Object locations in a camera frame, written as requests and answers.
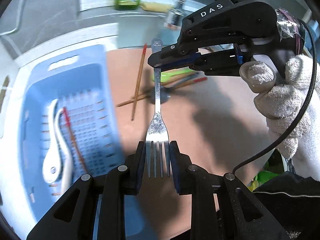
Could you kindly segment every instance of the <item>fork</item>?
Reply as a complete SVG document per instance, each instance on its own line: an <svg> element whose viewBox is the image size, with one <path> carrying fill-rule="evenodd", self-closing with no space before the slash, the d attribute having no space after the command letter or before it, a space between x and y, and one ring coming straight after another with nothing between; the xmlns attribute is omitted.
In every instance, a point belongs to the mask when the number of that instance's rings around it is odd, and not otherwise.
<svg viewBox="0 0 320 240"><path fill-rule="evenodd" d="M163 43L161 39L155 38L151 42L152 53L161 51ZM153 146L153 167L154 176L157 177L157 155L160 159L160 173L163 178L163 160L162 152L164 148L165 160L167 165L168 177L170 177L170 152L169 152L169 136L167 128L162 120L160 112L160 78L161 69L153 68L155 76L155 114L149 125L147 136L146 136L146 159L147 159L147 169L148 176L150 178L151 170L151 147Z"/></svg>

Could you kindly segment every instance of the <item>fork handle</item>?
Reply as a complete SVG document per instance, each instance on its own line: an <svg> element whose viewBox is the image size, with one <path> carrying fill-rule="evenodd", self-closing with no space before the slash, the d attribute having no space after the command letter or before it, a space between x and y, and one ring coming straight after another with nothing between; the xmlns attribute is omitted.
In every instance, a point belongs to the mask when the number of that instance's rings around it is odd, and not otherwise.
<svg viewBox="0 0 320 240"><path fill-rule="evenodd" d="M151 51L156 53L161 51L163 47L162 40L159 38L154 38L151 41ZM161 80L161 68L153 68L155 76L155 114L160 113L160 80Z"/></svg>
<svg viewBox="0 0 320 240"><path fill-rule="evenodd" d="M155 76L155 114L160 114L160 78L161 78L161 69L154 68Z"/></svg>

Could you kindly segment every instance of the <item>gloved hand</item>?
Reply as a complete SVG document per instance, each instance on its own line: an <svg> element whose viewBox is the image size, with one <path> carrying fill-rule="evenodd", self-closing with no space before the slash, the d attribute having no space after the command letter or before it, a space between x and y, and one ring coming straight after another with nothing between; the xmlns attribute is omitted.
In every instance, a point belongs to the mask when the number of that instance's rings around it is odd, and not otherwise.
<svg viewBox="0 0 320 240"><path fill-rule="evenodd" d="M274 86L276 76L261 61L246 63L240 76L250 89L259 93L254 103L267 118L269 137L275 141L297 116L308 93L312 74L311 58L298 55L286 64L286 85ZM286 159L292 159L296 173L320 181L320 75L310 105L293 132L277 147Z"/></svg>

